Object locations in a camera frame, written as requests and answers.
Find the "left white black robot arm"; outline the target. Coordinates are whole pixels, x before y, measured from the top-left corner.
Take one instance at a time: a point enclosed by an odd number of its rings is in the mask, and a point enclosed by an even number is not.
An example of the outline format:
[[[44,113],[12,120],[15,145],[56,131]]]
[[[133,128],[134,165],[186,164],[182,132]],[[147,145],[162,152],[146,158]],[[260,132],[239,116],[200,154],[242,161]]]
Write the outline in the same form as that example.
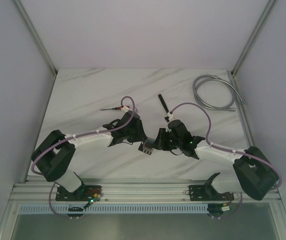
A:
[[[82,134],[63,134],[53,130],[31,156],[31,171],[45,177],[65,190],[73,201],[85,196],[85,188],[79,176],[69,169],[76,150],[108,148],[124,141],[142,142],[147,139],[140,116],[126,112],[121,119],[104,124],[97,130]]]

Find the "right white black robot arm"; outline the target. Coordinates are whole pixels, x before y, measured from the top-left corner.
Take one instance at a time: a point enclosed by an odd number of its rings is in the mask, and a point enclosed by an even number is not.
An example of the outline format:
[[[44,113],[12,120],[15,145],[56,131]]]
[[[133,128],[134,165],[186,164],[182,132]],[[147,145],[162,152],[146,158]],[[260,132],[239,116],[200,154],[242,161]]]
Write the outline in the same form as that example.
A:
[[[211,200],[226,192],[242,191],[252,199],[260,201],[280,180],[271,163],[257,147],[235,150],[208,143],[204,137],[191,135],[184,123],[178,119],[169,122],[166,128],[159,129],[152,147],[169,152],[179,149],[189,158],[232,167],[234,175],[217,175],[204,187],[206,197]]]

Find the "black fuse box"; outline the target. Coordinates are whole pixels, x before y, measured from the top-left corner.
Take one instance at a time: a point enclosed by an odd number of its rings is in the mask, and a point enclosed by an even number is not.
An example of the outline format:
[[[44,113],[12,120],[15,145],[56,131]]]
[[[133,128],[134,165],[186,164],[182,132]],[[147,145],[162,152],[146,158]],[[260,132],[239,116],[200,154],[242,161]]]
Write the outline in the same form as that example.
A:
[[[153,143],[154,143],[154,139],[148,138],[147,140],[145,140],[144,142],[142,141],[141,144],[138,147],[138,150],[147,154],[147,155],[151,155],[153,152]]]

